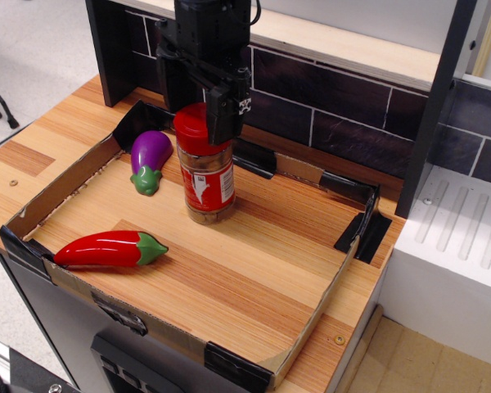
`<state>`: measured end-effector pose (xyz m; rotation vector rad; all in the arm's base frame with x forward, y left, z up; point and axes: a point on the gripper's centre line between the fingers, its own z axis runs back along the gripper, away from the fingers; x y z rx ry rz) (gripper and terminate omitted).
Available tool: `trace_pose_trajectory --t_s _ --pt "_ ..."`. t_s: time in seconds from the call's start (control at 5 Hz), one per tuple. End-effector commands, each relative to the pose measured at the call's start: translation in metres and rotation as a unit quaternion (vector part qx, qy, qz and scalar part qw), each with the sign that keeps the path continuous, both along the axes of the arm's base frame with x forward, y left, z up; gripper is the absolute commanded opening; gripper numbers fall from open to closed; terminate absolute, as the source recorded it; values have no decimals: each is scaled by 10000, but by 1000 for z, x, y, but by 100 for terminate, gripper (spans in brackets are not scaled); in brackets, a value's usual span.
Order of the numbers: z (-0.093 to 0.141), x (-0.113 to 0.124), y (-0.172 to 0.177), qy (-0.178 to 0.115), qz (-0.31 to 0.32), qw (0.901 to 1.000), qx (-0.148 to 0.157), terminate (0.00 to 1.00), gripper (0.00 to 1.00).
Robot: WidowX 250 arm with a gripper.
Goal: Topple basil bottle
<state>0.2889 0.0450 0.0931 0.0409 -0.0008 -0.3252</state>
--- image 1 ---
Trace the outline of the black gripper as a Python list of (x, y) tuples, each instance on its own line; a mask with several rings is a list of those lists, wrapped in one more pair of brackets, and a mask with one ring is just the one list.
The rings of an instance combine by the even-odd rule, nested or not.
[(156, 48), (159, 86), (176, 113), (206, 97), (210, 145), (241, 134), (251, 110), (251, 72), (241, 57), (250, 43), (251, 1), (175, 1), (172, 19), (160, 18)]

